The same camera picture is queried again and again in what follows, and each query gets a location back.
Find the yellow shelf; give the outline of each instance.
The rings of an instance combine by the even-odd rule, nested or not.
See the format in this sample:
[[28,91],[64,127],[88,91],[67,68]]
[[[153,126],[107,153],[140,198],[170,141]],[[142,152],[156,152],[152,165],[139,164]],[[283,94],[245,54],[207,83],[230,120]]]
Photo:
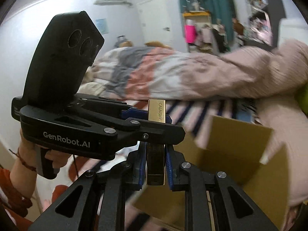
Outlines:
[[192,12],[192,13],[183,13],[184,17],[200,17],[200,16],[210,16],[211,13],[204,11],[204,12]]

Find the person's arm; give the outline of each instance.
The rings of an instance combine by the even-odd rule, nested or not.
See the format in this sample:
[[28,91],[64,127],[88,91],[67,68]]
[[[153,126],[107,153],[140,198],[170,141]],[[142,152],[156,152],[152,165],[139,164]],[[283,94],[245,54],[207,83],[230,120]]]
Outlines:
[[[21,143],[19,145],[20,157],[28,166],[36,167],[36,151],[34,143],[27,141],[20,131]],[[45,155],[46,159],[53,161],[54,168],[61,168],[67,164],[70,154],[62,153],[56,150],[48,151]],[[13,187],[24,197],[31,198],[35,190],[37,173],[31,171],[22,165],[19,158],[16,158],[10,173],[10,180]]]

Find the black cable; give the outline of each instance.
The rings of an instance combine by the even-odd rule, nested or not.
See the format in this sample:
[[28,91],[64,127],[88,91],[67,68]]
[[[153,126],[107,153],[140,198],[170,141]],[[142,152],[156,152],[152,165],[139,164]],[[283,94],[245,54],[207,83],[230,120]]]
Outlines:
[[76,170],[77,178],[79,178],[75,155],[73,155],[73,159],[74,159],[74,165],[75,165],[75,170]]

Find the white door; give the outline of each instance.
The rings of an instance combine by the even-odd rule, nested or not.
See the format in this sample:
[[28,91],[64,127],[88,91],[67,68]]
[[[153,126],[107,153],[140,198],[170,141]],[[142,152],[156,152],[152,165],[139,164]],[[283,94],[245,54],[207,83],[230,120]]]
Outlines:
[[146,0],[137,5],[145,42],[172,46],[172,29],[165,0]]

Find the pink bag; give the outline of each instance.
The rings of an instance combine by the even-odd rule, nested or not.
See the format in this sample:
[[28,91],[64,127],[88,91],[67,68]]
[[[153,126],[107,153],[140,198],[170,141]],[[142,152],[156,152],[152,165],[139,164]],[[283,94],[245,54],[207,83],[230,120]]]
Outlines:
[[185,39],[187,43],[194,43],[197,36],[196,28],[192,25],[185,25]]

